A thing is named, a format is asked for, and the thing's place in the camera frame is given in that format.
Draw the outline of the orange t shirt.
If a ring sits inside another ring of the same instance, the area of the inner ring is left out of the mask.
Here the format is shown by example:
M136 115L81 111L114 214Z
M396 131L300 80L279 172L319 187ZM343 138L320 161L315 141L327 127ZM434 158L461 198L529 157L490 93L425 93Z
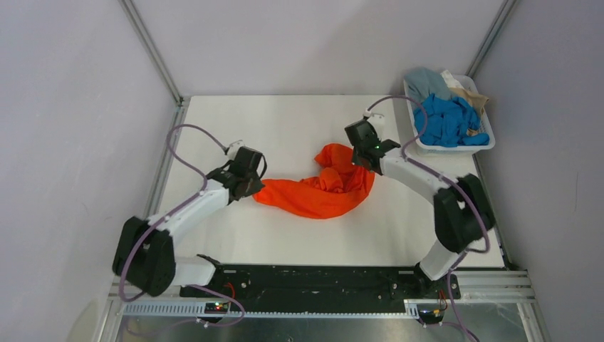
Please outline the orange t shirt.
M375 173L354 165L352 156L350 147L327 144L314 158L320 167L318 175L298 181L264 180L264 188L253 199L299 217L343 216L369 196L375 181Z

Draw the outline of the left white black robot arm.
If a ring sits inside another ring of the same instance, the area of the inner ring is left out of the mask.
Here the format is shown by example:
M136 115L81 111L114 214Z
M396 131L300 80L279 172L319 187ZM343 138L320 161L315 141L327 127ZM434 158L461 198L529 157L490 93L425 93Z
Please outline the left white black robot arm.
M207 296L223 291L218 261L202 254L178 257L175 248L203 220L264 187L261 178L267 164L261 152L237 143L226 155L227 162L212 170L202 189L183 203L165 214L131 217L124 223L112 264L122 284L149 296L159 296L171 286L197 286Z

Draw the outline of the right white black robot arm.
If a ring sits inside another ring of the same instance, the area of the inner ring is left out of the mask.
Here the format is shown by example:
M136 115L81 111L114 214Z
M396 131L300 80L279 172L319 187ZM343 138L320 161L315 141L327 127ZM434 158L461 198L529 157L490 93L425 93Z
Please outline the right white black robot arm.
M468 253L490 251L494 213L476 175L445 175L408 155L407 148L398 142L380 139L367 119L346 126L345 134L353 146L354 165L402 183L433 207L436 239L414 267L415 293L434 296L442 288L442 278L449 276Z

